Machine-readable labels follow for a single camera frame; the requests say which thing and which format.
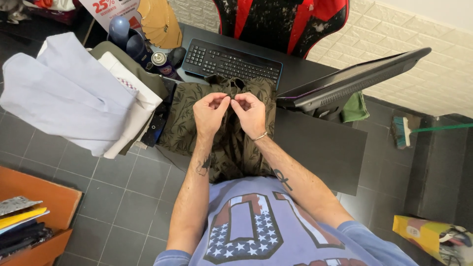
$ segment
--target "broom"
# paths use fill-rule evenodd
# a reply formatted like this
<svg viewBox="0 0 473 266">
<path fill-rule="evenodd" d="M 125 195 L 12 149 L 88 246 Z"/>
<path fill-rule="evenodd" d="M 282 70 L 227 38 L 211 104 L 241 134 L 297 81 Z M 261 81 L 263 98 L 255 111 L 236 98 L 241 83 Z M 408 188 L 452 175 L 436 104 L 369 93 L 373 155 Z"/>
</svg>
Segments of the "broom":
<svg viewBox="0 0 473 266">
<path fill-rule="evenodd" d="M 391 130 L 394 133 L 393 136 L 394 136 L 394 141 L 396 142 L 396 147 L 401 150 L 411 145 L 411 140 L 409 139 L 409 136 L 411 135 L 411 133 L 473 127 L 473 124 L 458 124 L 458 125 L 446 125 L 446 126 L 429 127 L 429 128 L 409 129 L 407 125 L 408 125 L 407 117 L 393 116 L 393 120 L 391 122 Z"/>
</svg>

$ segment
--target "red and black chair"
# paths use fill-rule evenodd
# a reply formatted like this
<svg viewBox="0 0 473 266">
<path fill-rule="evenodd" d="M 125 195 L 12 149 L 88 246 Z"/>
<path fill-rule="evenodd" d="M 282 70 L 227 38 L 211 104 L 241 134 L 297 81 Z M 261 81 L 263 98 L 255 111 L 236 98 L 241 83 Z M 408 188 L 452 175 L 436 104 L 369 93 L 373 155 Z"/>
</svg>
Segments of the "red and black chair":
<svg viewBox="0 0 473 266">
<path fill-rule="evenodd" d="M 306 58 L 319 40 L 340 30 L 349 0 L 214 0 L 219 32 Z"/>
</svg>

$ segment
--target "monitor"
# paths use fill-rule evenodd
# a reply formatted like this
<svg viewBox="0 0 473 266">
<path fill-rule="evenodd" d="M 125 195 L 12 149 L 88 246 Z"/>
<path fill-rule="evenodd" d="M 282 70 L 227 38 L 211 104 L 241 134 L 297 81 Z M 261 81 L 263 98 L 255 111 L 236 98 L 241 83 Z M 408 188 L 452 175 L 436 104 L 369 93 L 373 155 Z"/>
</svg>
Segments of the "monitor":
<svg viewBox="0 0 473 266">
<path fill-rule="evenodd" d="M 431 51 L 421 48 L 347 67 L 279 94 L 277 106 L 310 112 L 342 98 L 348 101 L 353 93 L 410 70 Z"/>
</svg>

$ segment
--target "man's right hand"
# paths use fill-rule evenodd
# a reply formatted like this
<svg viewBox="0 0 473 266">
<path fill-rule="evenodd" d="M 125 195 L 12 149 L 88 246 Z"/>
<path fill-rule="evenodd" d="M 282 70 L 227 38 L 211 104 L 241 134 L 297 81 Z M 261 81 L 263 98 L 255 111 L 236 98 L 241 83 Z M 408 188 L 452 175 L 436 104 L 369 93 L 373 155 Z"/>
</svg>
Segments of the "man's right hand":
<svg viewBox="0 0 473 266">
<path fill-rule="evenodd" d="M 252 139 L 262 136 L 266 132 L 266 107 L 251 92 L 235 95 L 231 105 L 240 119 L 244 132 Z"/>
</svg>

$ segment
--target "forearm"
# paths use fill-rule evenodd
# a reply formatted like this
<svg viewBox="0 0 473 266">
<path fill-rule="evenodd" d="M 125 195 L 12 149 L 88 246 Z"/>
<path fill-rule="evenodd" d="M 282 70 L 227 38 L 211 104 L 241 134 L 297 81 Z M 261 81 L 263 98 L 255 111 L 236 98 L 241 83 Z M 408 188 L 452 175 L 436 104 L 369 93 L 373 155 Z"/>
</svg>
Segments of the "forearm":
<svg viewBox="0 0 473 266">
<path fill-rule="evenodd" d="M 174 203 L 167 249 L 193 254 L 202 238 L 209 208 L 209 169 L 213 137 L 198 137 L 191 163 Z"/>
<path fill-rule="evenodd" d="M 337 228 L 353 220 L 331 190 L 316 175 L 283 151 L 269 137 L 255 141 L 290 196 L 312 218 Z"/>
</svg>

